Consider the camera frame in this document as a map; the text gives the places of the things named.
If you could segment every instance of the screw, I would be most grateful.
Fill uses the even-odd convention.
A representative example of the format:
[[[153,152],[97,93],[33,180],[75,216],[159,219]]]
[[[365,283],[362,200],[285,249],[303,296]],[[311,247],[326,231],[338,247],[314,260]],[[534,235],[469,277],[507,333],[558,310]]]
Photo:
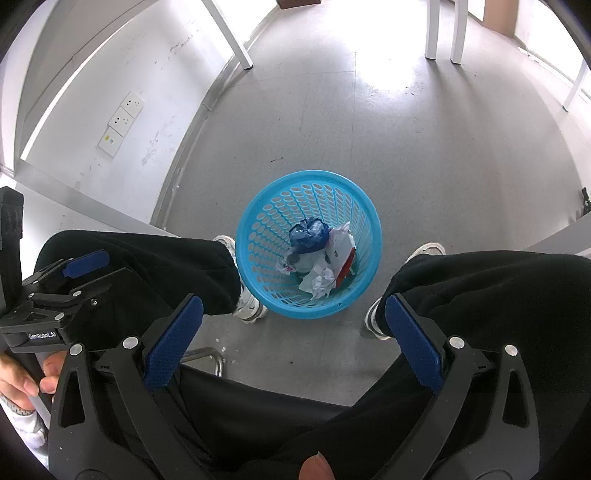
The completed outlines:
[[[511,356],[515,356],[518,353],[515,345],[505,345],[505,352],[507,352]]]
[[[123,340],[123,348],[127,348],[127,350],[130,350],[132,348],[135,348],[138,346],[139,340],[137,339],[137,337],[127,337],[125,340]]]
[[[451,337],[449,339],[449,344],[459,350],[460,348],[464,348],[466,342],[459,337]]]
[[[75,345],[72,345],[70,347],[70,355],[80,355],[80,353],[82,353],[82,345],[79,343],[76,343]]]

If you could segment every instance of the blue plastic basket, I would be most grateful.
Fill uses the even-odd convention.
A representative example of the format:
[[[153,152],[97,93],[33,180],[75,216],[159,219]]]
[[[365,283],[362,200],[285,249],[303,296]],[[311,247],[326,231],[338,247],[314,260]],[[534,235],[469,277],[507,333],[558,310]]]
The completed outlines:
[[[290,250],[289,231],[300,220],[322,218],[331,227],[351,221],[358,272],[328,297],[312,300],[296,275],[275,269]],[[306,170],[264,188],[246,208],[236,235],[236,259],[244,283],[271,310],[316,319],[339,312],[361,296],[382,254],[382,227],[369,197],[355,183],[328,171]]]

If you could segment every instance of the person's leg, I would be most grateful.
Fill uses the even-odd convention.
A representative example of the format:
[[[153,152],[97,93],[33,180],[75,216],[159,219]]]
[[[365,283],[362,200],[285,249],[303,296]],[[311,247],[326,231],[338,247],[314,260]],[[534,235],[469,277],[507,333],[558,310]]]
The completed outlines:
[[[541,463],[547,462],[590,398],[591,261],[527,252],[419,255],[394,276],[384,298],[394,292],[475,348],[519,348],[534,390]],[[383,308],[376,319],[391,335]],[[430,398],[400,357],[348,411],[286,443],[269,462],[247,463],[236,478],[271,478],[278,463],[296,471],[317,451],[337,480],[372,478]]]
[[[436,242],[430,242],[421,245],[407,258],[404,264],[407,264],[413,258],[419,255],[445,255],[445,248],[442,244],[438,244]],[[376,321],[378,308],[380,309],[382,315],[384,313],[385,299],[385,296],[378,298],[368,309],[368,311],[365,313],[365,317],[363,318],[363,325],[365,326],[365,328],[370,333],[372,333],[378,340],[388,340],[392,338],[390,335],[387,335],[379,328]]]
[[[110,255],[113,269],[126,267],[138,273],[172,309],[188,293],[194,293],[201,298],[207,315],[234,312],[246,322],[262,318],[267,310],[242,285],[233,248],[226,243],[135,233],[63,231],[43,246],[35,271],[63,258],[103,249]]]

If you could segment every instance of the white sleeve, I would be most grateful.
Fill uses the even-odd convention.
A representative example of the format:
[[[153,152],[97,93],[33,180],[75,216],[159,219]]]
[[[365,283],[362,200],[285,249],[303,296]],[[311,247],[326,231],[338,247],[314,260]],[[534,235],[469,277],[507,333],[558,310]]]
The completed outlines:
[[[47,430],[41,417],[36,411],[28,415],[18,413],[15,410],[19,410],[19,408],[3,395],[0,395],[0,405],[27,448],[45,468],[49,468]]]

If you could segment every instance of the blue gripper pad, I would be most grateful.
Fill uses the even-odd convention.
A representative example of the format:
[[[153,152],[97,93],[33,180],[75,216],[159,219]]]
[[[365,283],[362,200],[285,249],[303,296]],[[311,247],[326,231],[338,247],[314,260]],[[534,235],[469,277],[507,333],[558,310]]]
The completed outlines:
[[[386,323],[396,337],[418,382],[438,393],[443,386],[439,352],[394,295],[386,300],[385,314]]]
[[[193,296],[145,358],[144,385],[148,391],[168,385],[202,321],[203,303]]]
[[[84,257],[70,260],[61,273],[67,278],[78,278],[99,268],[106,267],[109,265],[110,260],[109,254],[105,250],[98,250]]]

